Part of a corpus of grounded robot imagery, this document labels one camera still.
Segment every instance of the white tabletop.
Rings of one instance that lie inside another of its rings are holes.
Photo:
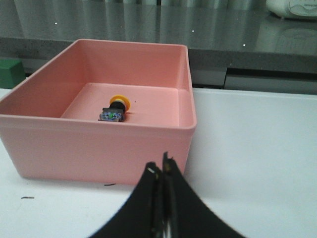
[[[249,238],[317,237],[317,96],[194,96],[198,126],[185,178],[202,200]],[[132,189],[21,178],[0,143],[0,237],[87,237]]]

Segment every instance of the pink box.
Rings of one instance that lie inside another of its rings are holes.
[[[98,121],[109,100],[125,122]],[[136,184],[168,151],[182,171],[196,114],[187,47],[77,40],[0,101],[1,139],[21,176]]]

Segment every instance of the white appliance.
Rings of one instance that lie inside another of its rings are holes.
[[[282,18],[317,19],[317,0],[266,0],[266,7]]]

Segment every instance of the gray countertop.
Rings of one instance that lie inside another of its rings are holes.
[[[317,23],[266,10],[1,0],[0,57],[46,62],[76,39],[185,44],[191,67],[317,72]]]

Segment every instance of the green object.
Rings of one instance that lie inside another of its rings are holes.
[[[18,59],[0,59],[0,88],[14,88],[25,79],[22,62]]]

